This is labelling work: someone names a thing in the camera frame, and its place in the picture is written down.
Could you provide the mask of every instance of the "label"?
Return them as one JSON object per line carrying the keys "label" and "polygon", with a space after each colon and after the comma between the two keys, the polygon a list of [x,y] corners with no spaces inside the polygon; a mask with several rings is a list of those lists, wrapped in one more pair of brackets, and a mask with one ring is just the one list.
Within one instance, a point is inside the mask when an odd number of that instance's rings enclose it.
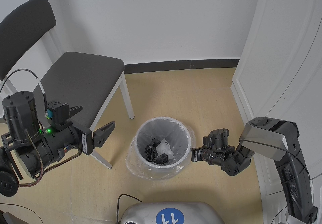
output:
{"label": "label", "polygon": [[87,141],[86,141],[86,135],[82,133],[82,144],[83,144],[83,152],[87,153]]}
{"label": "label", "polygon": [[175,208],[166,208],[156,215],[156,224],[183,224],[183,213]]}

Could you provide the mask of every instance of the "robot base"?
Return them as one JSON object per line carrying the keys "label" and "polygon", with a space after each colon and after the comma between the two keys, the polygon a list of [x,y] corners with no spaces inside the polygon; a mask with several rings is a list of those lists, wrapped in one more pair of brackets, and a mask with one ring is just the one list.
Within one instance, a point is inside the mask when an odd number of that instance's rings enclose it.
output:
{"label": "robot base", "polygon": [[129,207],[120,224],[225,224],[204,202],[138,203]]}

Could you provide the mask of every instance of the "white logo symbol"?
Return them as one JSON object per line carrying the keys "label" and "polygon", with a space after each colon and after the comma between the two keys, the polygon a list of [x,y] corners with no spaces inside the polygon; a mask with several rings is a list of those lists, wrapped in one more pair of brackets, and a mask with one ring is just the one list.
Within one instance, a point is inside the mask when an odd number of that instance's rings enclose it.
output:
{"label": "white logo symbol", "polygon": [[[162,215],[161,215],[161,218],[162,218],[162,224],[168,224],[168,223],[169,223],[169,221],[168,221],[168,220],[166,221],[166,220],[164,219],[164,214],[162,214]],[[172,213],[172,214],[171,214],[171,219],[172,219],[172,224],[176,224],[176,223],[179,221],[178,219],[176,219],[176,220],[175,220],[175,215],[174,215],[174,213]]]}

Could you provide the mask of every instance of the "black crumpled trash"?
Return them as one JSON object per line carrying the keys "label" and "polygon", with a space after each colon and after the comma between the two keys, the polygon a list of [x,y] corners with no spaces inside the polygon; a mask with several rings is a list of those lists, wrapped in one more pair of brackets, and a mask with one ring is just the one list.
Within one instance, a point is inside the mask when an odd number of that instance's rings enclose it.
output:
{"label": "black crumpled trash", "polygon": [[156,151],[156,147],[161,143],[160,140],[153,138],[151,143],[145,147],[145,159],[149,162],[153,162],[159,165],[169,162],[167,154],[159,155]]}

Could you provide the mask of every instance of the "blue circle logo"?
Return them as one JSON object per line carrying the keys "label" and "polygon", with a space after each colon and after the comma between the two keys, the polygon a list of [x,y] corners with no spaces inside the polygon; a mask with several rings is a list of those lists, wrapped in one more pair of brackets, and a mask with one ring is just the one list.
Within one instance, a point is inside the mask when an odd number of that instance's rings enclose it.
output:
{"label": "blue circle logo", "polygon": [[175,208],[166,208],[156,215],[156,224],[183,224],[184,216],[181,211]]}

